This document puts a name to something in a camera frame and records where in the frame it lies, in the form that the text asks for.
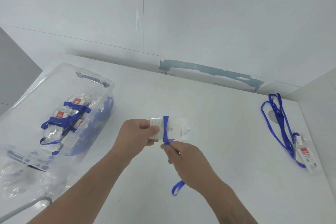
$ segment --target hand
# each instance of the hand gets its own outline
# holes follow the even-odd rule
[[[181,179],[202,195],[213,182],[220,178],[213,171],[203,153],[194,145],[173,141],[169,145],[161,145]]]
[[[154,144],[148,138],[159,131],[159,126],[149,126],[149,120],[127,120],[122,124],[110,152],[122,156],[129,164],[145,146]]]

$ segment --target person's left hand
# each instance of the person's left hand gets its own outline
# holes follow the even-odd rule
[[[122,124],[111,152],[122,155],[129,163],[145,146],[154,144],[148,138],[159,131],[159,126],[149,126],[149,120],[127,120]]]

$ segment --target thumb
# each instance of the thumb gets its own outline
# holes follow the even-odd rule
[[[160,131],[159,126],[150,126],[149,128],[143,129],[143,133],[146,137],[151,137]]]
[[[173,162],[173,164],[176,164],[181,159],[180,155],[178,155],[178,153],[170,145],[163,145],[162,149],[164,149],[168,159]]]

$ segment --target person's left arm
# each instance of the person's left arm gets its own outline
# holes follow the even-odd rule
[[[75,185],[28,224],[91,224],[95,221],[116,180],[160,128],[149,120],[127,120],[121,126],[112,149]]]

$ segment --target forearm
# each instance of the forearm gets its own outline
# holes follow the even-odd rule
[[[219,178],[201,193],[220,224],[257,224],[233,190]]]
[[[127,161],[122,157],[113,152],[108,153],[29,224],[93,223],[113,185],[127,165]]]

